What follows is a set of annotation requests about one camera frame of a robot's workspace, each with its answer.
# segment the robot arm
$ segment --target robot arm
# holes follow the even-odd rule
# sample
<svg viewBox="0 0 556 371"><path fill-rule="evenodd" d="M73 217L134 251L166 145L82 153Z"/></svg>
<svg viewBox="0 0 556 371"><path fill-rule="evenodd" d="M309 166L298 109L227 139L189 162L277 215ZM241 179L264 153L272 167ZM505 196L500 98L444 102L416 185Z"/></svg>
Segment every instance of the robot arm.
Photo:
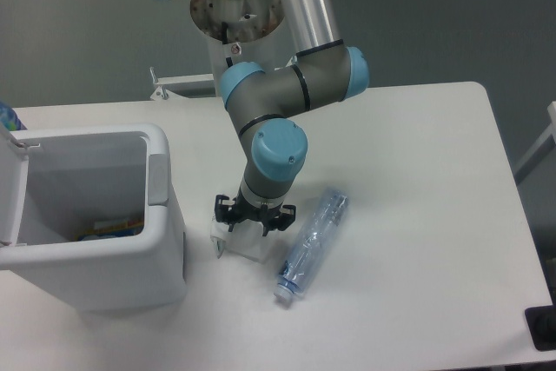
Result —
<svg viewBox="0 0 556 371"><path fill-rule="evenodd" d="M329 0L281 3L300 51L291 66L265 71L259 63L232 63L227 57L226 62L222 59L221 73L213 64L217 90L248 160L234 202L225 195L216 197L216 220L227 223L230 231L249 219L261 222L265 235L284 230L295 220L295 207L283 202L305 162L308 140L288 118L360 94L369 83L367 63L358 49L344 45ZM230 38L241 38L243 45L256 42L265 36L264 29L253 30L256 26L248 20L265 16L268 21L267 6L256 0L210 3L209 8L216 10L212 24L203 24L204 32L223 44ZM246 7L258 7L260 12L244 16ZM269 28L267 21L258 26ZM241 43L235 43L239 50Z"/></svg>

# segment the black ring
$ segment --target black ring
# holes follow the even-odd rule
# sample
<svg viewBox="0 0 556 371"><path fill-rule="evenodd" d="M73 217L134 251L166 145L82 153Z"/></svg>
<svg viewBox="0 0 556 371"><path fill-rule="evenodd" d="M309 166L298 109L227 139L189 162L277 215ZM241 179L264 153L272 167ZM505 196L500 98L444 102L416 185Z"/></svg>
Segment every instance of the black ring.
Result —
<svg viewBox="0 0 556 371"><path fill-rule="evenodd" d="M297 65L292 64L290 67L294 69L295 74L299 79L301 90L303 90L303 98L305 99L305 111L309 112L311 110L311 96L309 95L309 89L307 87L307 82L305 81L305 76L303 75L303 73L301 73L301 70L299 70L299 67L297 67Z"/></svg>
<svg viewBox="0 0 556 371"><path fill-rule="evenodd" d="M332 47L335 47L335 46L338 46L338 45L342 45L343 43L344 43L344 40L343 40L343 39L339 39L339 40L333 41L333 42L331 42L331 43L324 43L323 45L319 45L318 47L314 47L314 48L311 48L311 49L309 49L309 50L300 51L300 52L298 52L296 55L297 55L298 57L300 57L300 56L308 56L308 55L310 55L310 54L313 54L314 52L319 52L319 51L322 51L322 50L327 50L328 48L332 48Z"/></svg>
<svg viewBox="0 0 556 371"><path fill-rule="evenodd" d="M269 115L263 115L263 116L258 116L255 119L253 119L251 122L246 123L245 126L240 130L240 133L237 134L240 139L242 139L242 136L245 132L247 132L247 130L249 128L252 128L253 126L255 126L257 123L260 122L264 122L264 121L268 121L270 119L285 119L284 116L282 115L278 115L277 113L272 113Z"/></svg>

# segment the bottle cap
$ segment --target bottle cap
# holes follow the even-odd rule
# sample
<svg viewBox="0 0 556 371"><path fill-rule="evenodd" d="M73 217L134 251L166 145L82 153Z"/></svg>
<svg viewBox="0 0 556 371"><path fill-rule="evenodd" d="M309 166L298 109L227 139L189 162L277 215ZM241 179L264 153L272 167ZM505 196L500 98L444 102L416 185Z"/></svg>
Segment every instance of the bottle cap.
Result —
<svg viewBox="0 0 556 371"><path fill-rule="evenodd" d="M278 300L278 302L280 302L284 306L289 307L289 305L292 304L293 295L294 293L289 288L285 288L280 284L276 284L275 287L276 300Z"/></svg>

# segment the plastic bottle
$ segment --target plastic bottle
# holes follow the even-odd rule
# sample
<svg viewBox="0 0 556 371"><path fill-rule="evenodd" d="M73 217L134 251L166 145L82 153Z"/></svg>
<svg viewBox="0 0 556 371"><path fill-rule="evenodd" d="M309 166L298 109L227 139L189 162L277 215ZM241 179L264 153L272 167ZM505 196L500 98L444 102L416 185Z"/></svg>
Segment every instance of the plastic bottle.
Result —
<svg viewBox="0 0 556 371"><path fill-rule="evenodd" d="M338 232L348 207L348 197L339 190L327 189L313 216L301 227L275 287L276 299L289 306L293 295L302 294L313 280L324 255Z"/></svg>
<svg viewBox="0 0 556 371"><path fill-rule="evenodd" d="M23 130L25 125L21 123L16 112L7 104L0 102L0 123L7 130Z"/></svg>

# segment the blue object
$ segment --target blue object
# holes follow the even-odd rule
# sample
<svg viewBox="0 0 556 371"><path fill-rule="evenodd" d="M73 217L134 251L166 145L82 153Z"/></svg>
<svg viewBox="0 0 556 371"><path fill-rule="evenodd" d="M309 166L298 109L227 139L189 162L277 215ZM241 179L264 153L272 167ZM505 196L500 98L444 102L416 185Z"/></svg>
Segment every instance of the blue object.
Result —
<svg viewBox="0 0 556 371"><path fill-rule="evenodd" d="M351 59L351 74L349 75L349 85L344 100L365 91L370 81L367 60L365 60L361 50L355 47L347 47L347 52Z"/></svg>
<svg viewBox="0 0 556 371"><path fill-rule="evenodd" d="M261 173L275 182L291 182L307 155L305 132L288 119L271 119L253 137L251 156Z"/></svg>
<svg viewBox="0 0 556 371"><path fill-rule="evenodd" d="M278 275L275 296L279 302L289 306L293 295L305 292L337 235L348 204L348 197L339 190L325 190L313 217L301 227Z"/></svg>
<svg viewBox="0 0 556 371"><path fill-rule="evenodd" d="M0 123L7 130L25 130L25 125L21 123L16 112L7 104L0 102Z"/></svg>
<svg viewBox="0 0 556 371"><path fill-rule="evenodd" d="M224 71L220 79L220 94L224 101L224 107L228 108L228 100L234 93L234 89L247 77L254 73L264 73L262 67L257 63L238 63Z"/></svg>

